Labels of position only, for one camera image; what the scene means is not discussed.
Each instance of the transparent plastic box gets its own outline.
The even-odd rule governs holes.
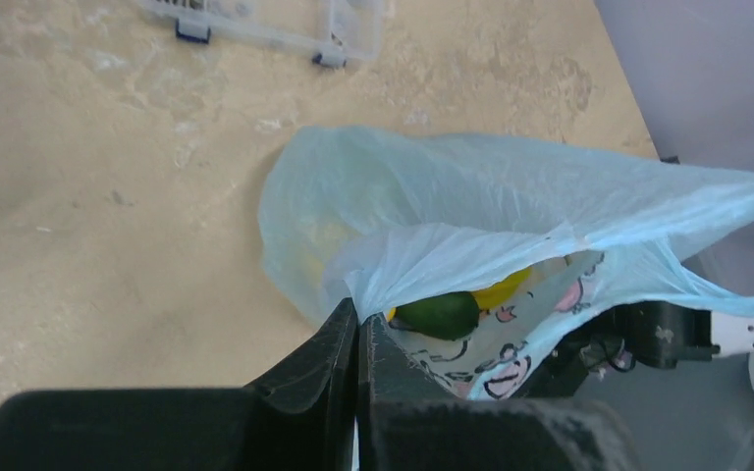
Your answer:
[[[320,65],[371,61],[380,52],[382,0],[138,0],[176,21],[179,37],[209,35],[308,55]]]

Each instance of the light blue plastic bag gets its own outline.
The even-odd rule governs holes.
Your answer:
[[[344,297],[364,320],[572,255],[533,289],[544,296],[513,299],[534,318],[520,324],[528,332],[496,325],[519,347],[481,373],[488,379],[512,369],[512,358],[538,364],[564,334],[618,304],[664,300],[754,316],[754,297],[680,265],[754,221],[752,173],[511,136],[305,128],[270,173],[258,219],[267,275],[317,324]],[[575,305],[555,308],[574,286]],[[430,357],[449,348],[427,345]],[[498,350],[491,344],[475,359]],[[499,398],[479,378],[462,389],[455,374],[432,373],[458,395]]]

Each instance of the green fruit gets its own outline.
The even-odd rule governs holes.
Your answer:
[[[395,317],[424,336],[457,340],[478,327],[478,303],[468,291],[427,297],[397,308]]]

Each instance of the yellow object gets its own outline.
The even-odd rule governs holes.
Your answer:
[[[501,306],[505,301],[518,289],[518,286],[524,283],[530,277],[530,267],[513,273],[500,282],[489,288],[480,289],[472,292],[472,297],[478,303],[478,308],[482,311],[494,309]]]

